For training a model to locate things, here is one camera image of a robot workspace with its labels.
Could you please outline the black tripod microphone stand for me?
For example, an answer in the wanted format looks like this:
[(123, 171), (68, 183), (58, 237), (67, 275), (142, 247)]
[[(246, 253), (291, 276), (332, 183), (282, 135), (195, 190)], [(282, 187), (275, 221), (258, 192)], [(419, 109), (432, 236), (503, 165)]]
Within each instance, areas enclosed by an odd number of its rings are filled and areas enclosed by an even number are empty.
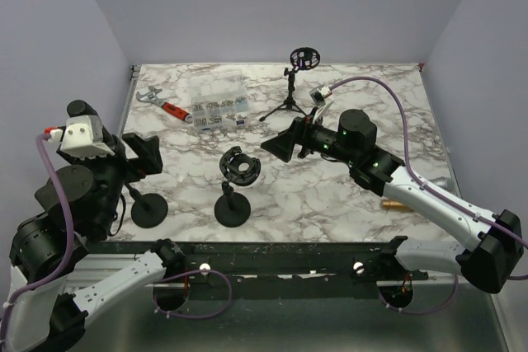
[(291, 67), (285, 68), (283, 72), (284, 76), (288, 79), (287, 97), (283, 100), (281, 105), (277, 106), (266, 115), (260, 117), (258, 120), (259, 122), (264, 122), (268, 117), (279, 111), (288, 111), (299, 113), (301, 115), (307, 115), (307, 113), (297, 105), (296, 100), (294, 99), (295, 76), (299, 71), (309, 71), (316, 68), (320, 63), (320, 59), (320, 53), (311, 47), (300, 47), (290, 53)]

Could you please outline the gold microphone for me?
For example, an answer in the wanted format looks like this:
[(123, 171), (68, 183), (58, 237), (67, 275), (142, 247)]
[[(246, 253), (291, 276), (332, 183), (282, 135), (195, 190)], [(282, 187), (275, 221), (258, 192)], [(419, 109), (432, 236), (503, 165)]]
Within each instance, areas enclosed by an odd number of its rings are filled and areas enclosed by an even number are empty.
[(384, 199), (381, 201), (381, 208), (386, 210), (394, 210), (394, 211), (409, 211), (410, 208), (402, 204), (396, 200), (391, 199)]

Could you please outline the silver microphone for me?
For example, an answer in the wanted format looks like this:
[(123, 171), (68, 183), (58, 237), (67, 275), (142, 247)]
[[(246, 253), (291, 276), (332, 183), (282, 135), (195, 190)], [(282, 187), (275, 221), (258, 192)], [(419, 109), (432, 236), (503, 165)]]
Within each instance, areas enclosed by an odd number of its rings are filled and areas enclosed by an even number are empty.
[(437, 177), (434, 179), (430, 179), (429, 181), (433, 183), (434, 185), (442, 188), (443, 190), (446, 190), (446, 191), (453, 190), (453, 181), (448, 177), (441, 176), (441, 177)]

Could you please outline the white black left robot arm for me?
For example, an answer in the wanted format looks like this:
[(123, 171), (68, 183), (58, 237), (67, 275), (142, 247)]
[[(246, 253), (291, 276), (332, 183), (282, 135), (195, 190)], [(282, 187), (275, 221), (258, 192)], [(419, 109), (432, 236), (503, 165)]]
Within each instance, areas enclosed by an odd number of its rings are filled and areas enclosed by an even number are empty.
[(43, 213), (18, 226), (10, 250), (11, 290), (3, 304), (3, 351), (66, 351), (91, 322), (118, 299), (151, 282), (177, 280), (185, 268), (182, 251), (169, 239), (157, 240), (139, 260), (76, 293), (64, 292), (68, 275), (93, 244), (107, 239), (126, 184), (163, 169), (159, 139), (104, 134), (84, 148), (108, 148), (104, 157), (80, 158), (63, 150), (68, 165), (54, 169), (44, 143), (67, 139), (61, 129), (36, 138), (49, 174), (35, 197)]

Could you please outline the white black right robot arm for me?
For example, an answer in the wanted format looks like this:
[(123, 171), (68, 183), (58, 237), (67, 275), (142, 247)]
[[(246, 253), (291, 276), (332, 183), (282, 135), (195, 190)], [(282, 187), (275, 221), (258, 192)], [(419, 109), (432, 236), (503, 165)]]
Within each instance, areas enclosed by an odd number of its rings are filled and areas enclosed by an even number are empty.
[(509, 210), (496, 214), (443, 190), (377, 146), (376, 137), (377, 127), (364, 111), (346, 110), (337, 130), (324, 127), (315, 115), (297, 117), (261, 147), (283, 162), (300, 146), (300, 158), (320, 153), (344, 163), (359, 187), (408, 206), (455, 239), (453, 244), (404, 240), (396, 251), (380, 257), (385, 277), (434, 270), (461, 275), (486, 293), (499, 293), (524, 253), (519, 217)]

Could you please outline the black microphone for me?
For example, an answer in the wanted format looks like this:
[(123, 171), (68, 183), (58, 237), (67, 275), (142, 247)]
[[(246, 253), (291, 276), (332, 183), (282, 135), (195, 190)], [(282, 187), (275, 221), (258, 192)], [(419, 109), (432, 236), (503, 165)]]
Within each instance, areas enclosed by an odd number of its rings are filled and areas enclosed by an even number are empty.
[[(67, 106), (67, 113), (70, 117), (76, 117), (81, 115), (94, 115), (100, 120), (100, 116), (97, 111), (84, 100), (71, 101)], [(105, 143), (110, 143), (112, 141), (111, 134), (108, 132), (101, 120), (100, 124), (103, 141)]]

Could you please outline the clear plastic screw organizer box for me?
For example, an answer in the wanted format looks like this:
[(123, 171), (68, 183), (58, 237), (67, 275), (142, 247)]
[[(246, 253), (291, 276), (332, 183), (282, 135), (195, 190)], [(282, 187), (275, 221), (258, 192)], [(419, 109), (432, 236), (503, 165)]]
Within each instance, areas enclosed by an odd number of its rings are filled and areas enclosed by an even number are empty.
[(244, 129), (251, 104), (242, 72), (227, 69), (189, 79), (193, 126), (199, 131)]

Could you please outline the red handled adjustable wrench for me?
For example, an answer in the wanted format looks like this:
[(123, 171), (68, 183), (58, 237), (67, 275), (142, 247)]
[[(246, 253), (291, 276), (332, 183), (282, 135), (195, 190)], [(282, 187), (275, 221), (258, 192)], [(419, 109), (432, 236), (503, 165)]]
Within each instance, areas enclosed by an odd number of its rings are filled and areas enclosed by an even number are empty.
[(172, 115), (173, 117), (185, 123), (191, 124), (192, 115), (181, 107), (175, 106), (172, 103), (161, 98), (159, 94), (162, 91), (163, 89), (160, 87), (148, 86), (146, 88), (138, 90), (135, 93), (135, 97), (139, 102), (155, 105), (167, 112), (169, 115)]

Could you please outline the black round-base shock mount stand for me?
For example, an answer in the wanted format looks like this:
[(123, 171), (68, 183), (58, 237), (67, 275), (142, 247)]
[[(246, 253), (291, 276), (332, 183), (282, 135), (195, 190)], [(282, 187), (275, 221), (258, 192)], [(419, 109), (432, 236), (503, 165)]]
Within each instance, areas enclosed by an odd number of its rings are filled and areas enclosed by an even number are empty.
[(231, 147), (219, 160), (219, 169), (224, 176), (222, 195), (214, 205), (216, 220), (227, 228), (244, 225), (251, 214), (248, 199), (234, 191), (233, 185), (247, 187), (254, 183), (261, 173), (261, 162), (249, 157), (239, 146)]

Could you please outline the black front mounting rail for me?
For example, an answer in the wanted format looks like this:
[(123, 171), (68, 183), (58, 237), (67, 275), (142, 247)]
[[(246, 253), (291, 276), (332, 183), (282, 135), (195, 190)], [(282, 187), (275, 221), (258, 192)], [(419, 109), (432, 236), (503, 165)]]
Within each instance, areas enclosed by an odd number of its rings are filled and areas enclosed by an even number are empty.
[(400, 285), (427, 279), (404, 269), (395, 259), (403, 242), (179, 242), (182, 270), (209, 265), (216, 275), (188, 275), (183, 281), (158, 284), (157, 290), (194, 300), (233, 298), (358, 298), (378, 295), (378, 284)]

